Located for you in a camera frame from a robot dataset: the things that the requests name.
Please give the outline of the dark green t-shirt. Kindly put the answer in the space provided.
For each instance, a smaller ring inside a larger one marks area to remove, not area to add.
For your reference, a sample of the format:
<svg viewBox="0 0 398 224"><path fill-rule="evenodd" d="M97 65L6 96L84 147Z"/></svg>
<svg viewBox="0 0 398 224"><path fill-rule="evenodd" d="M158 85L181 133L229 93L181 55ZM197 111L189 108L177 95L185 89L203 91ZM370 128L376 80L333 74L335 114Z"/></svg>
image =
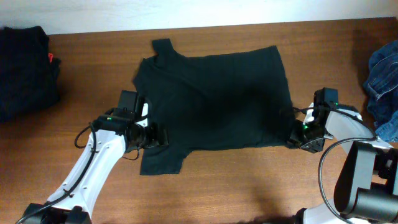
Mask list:
<svg viewBox="0 0 398 224"><path fill-rule="evenodd" d="M295 117L276 46L205 57L181 55L169 39L152 46L133 83L169 144L144 151L141 175L178 174L193 151L287 143Z"/></svg>

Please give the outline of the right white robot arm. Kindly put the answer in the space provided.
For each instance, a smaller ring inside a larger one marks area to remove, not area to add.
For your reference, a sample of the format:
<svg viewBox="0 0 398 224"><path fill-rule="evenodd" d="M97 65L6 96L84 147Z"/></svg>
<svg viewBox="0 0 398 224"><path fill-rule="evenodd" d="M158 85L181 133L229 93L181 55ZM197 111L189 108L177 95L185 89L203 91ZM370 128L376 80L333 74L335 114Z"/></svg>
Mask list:
<svg viewBox="0 0 398 224"><path fill-rule="evenodd" d="M294 143L322 152L318 185L323 203L302 208L291 223L397 223L397 149L380 139L353 108L336 102L311 104L299 124ZM332 149L341 146L347 157L333 198L323 188L323 166Z"/></svg>

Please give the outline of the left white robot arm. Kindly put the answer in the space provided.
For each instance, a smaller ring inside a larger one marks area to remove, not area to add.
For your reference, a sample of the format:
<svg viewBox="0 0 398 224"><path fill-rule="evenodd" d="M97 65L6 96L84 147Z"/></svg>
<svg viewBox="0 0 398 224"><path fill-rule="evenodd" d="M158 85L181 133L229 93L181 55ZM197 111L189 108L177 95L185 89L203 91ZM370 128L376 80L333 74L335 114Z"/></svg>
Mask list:
<svg viewBox="0 0 398 224"><path fill-rule="evenodd" d="M149 102L112 108L90 122L88 142L62 182L43 204L31 203L19 223L91 223L96 199L125 154L169 143L167 132L149 121Z"/></svg>

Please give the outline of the blue denim jeans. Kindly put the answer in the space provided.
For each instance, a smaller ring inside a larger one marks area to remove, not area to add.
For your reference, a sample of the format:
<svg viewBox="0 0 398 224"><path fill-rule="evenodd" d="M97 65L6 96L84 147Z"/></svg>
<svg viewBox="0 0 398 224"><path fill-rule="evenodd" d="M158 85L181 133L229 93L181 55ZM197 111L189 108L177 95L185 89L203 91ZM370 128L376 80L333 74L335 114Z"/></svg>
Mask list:
<svg viewBox="0 0 398 224"><path fill-rule="evenodd" d="M369 96L367 111L374 117L376 134L397 142L397 41L376 50L369 59L363 87Z"/></svg>

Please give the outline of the black folded garment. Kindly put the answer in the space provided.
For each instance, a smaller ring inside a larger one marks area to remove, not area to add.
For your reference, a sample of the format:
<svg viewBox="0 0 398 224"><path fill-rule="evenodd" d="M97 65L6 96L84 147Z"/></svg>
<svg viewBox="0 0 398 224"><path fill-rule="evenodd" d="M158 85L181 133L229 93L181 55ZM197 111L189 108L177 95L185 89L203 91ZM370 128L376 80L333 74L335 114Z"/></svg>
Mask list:
<svg viewBox="0 0 398 224"><path fill-rule="evenodd" d="M1 122L60 100L61 60L49 52L49 42L40 26L1 29Z"/></svg>

